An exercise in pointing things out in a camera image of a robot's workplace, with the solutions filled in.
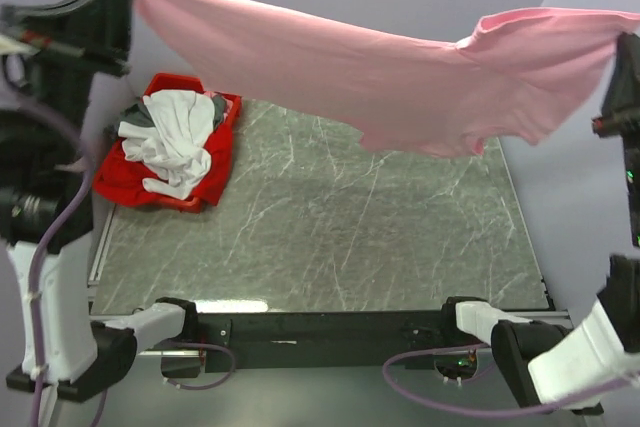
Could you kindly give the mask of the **pink t-shirt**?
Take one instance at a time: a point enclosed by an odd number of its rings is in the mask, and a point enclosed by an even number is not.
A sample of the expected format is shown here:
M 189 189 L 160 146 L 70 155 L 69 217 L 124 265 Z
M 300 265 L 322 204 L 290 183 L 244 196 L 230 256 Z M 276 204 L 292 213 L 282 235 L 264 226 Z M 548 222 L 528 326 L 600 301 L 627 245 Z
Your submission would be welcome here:
M 251 0 L 134 0 L 204 87 L 358 129 L 370 151 L 479 155 L 537 144 L 600 82 L 635 13 L 527 8 L 456 42 L 371 30 Z

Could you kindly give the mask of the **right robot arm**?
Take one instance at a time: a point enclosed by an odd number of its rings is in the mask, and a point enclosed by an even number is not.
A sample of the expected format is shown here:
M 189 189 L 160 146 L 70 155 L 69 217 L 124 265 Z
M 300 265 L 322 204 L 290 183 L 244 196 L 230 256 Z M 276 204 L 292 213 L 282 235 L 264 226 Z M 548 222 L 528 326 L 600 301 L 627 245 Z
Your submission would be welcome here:
M 617 39 L 614 70 L 600 116 L 600 138 L 623 144 L 632 238 L 639 238 L 639 38 Z M 472 297 L 444 303 L 439 334 L 460 346 L 473 337 L 490 346 L 518 405 L 556 403 L 612 381 L 639 377 L 639 263 L 613 254 L 604 287 L 574 329 L 517 317 Z

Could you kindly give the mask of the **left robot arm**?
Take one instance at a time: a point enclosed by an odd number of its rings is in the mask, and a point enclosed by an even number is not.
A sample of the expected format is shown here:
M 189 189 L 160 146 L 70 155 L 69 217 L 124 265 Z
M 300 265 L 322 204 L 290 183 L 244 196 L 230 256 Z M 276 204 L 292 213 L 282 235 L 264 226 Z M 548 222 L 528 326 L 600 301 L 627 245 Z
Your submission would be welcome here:
M 120 382 L 136 356 L 200 335 L 193 302 L 161 298 L 107 322 L 90 318 L 88 257 L 95 162 L 80 132 L 94 78 L 129 71 L 133 0 L 63 0 L 1 8 L 1 237 L 25 330 L 10 389 L 82 403 Z

